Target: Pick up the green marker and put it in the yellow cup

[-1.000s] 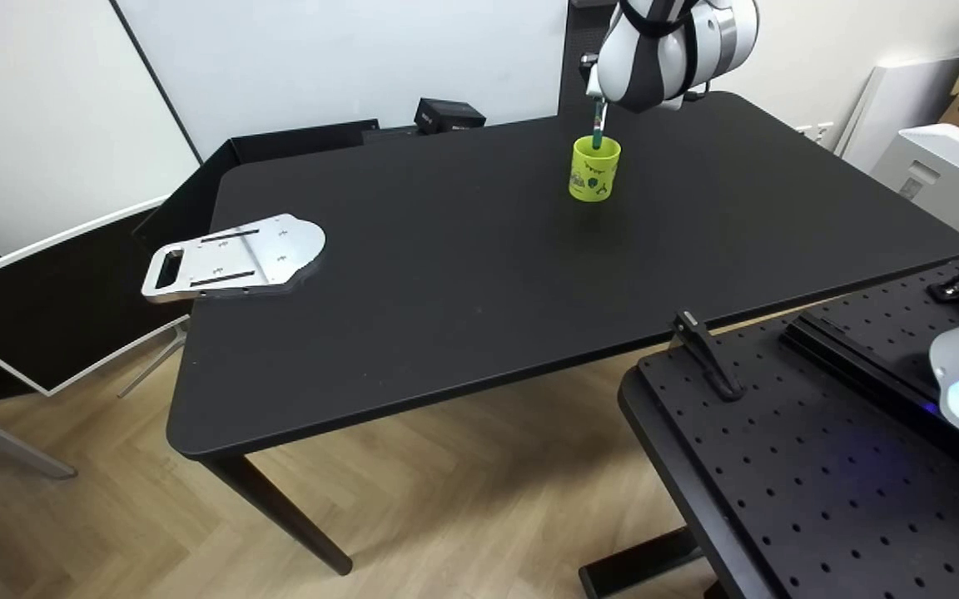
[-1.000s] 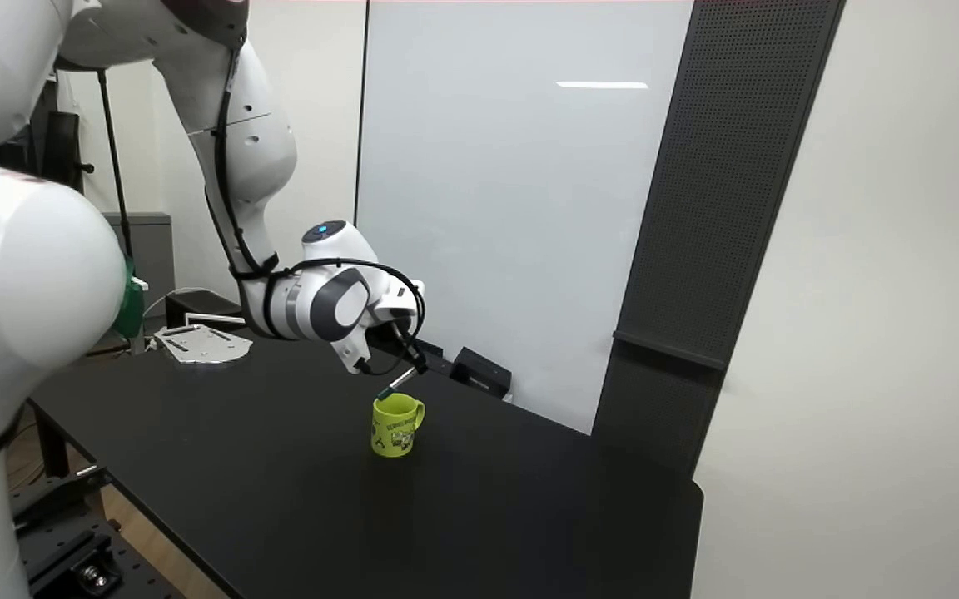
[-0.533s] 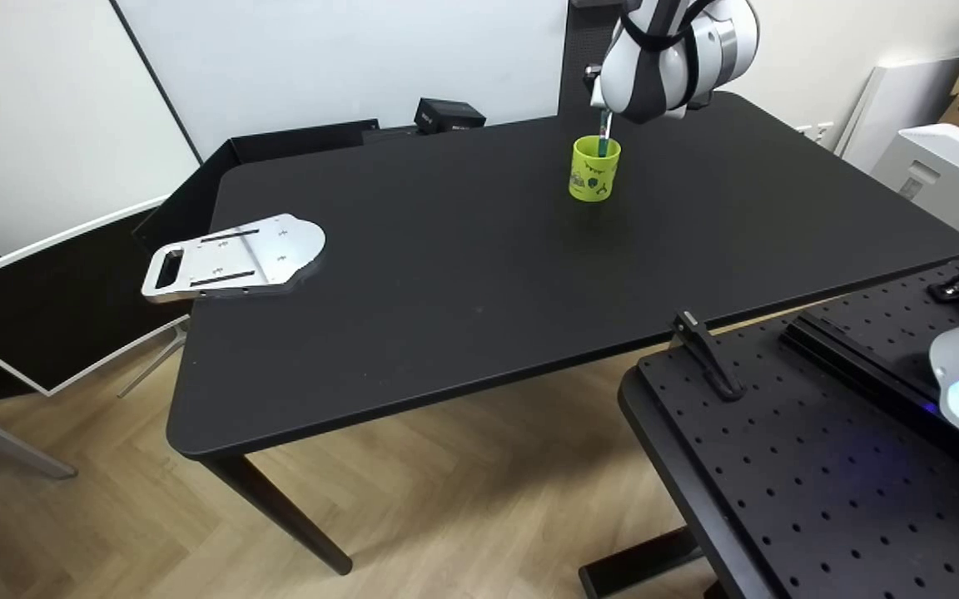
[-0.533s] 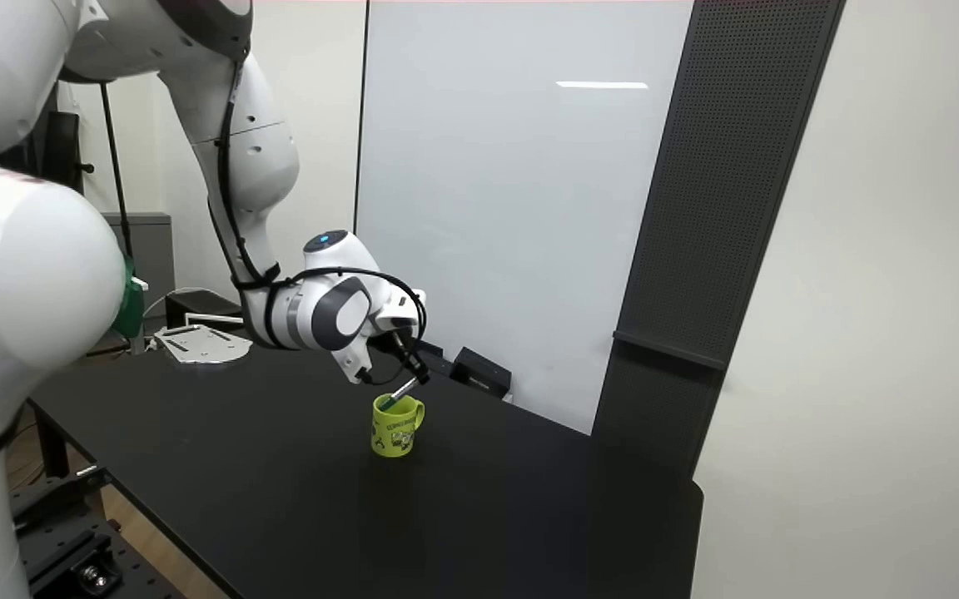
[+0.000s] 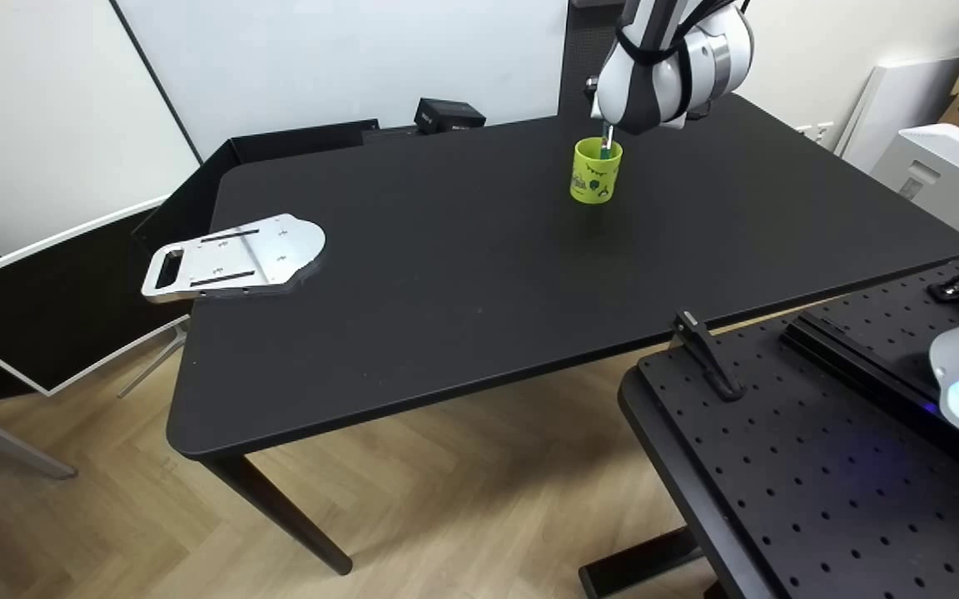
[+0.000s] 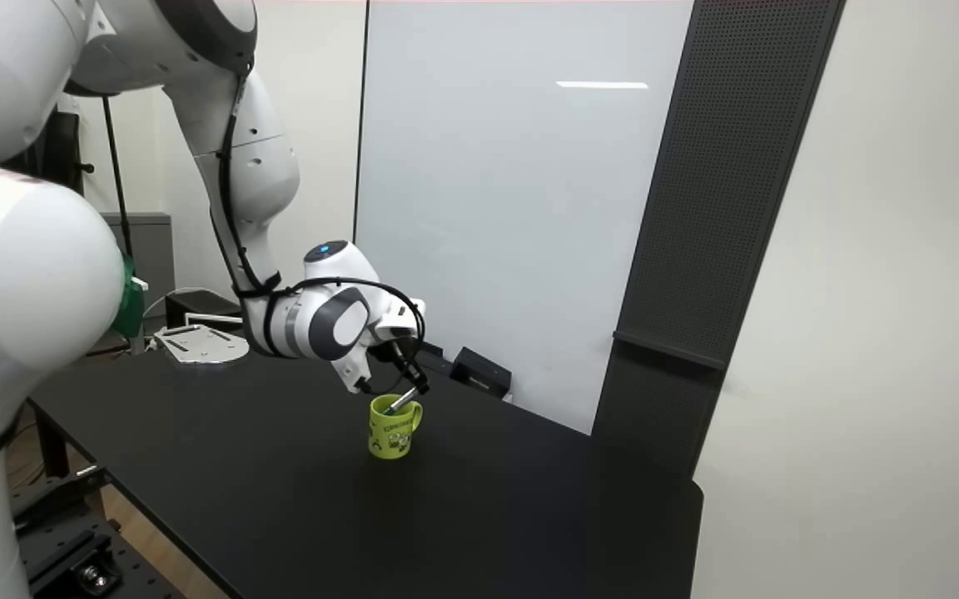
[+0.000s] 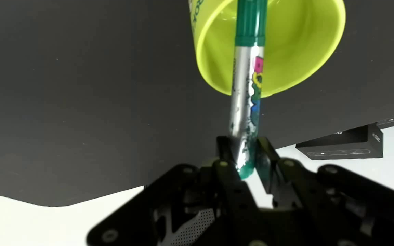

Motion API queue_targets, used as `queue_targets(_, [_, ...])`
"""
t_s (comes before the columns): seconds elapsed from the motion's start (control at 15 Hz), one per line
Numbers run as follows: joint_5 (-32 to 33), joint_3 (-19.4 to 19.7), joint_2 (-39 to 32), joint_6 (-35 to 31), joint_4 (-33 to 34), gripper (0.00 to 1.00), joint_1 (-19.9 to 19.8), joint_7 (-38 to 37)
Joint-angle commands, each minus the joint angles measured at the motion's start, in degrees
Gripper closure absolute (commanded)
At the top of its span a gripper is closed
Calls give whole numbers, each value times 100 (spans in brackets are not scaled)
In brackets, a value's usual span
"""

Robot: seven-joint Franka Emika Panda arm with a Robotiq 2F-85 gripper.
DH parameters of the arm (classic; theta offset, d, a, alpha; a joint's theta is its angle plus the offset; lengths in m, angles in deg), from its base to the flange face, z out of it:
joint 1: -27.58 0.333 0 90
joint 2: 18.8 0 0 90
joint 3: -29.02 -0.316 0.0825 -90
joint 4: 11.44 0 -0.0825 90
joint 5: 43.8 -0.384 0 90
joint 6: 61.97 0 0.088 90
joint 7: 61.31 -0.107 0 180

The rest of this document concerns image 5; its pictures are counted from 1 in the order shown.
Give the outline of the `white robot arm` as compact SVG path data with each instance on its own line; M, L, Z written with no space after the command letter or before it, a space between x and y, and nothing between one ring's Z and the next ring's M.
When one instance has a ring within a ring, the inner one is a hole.
M627 0L595 74L592 114L616 130L680 127L752 71L751 0Z

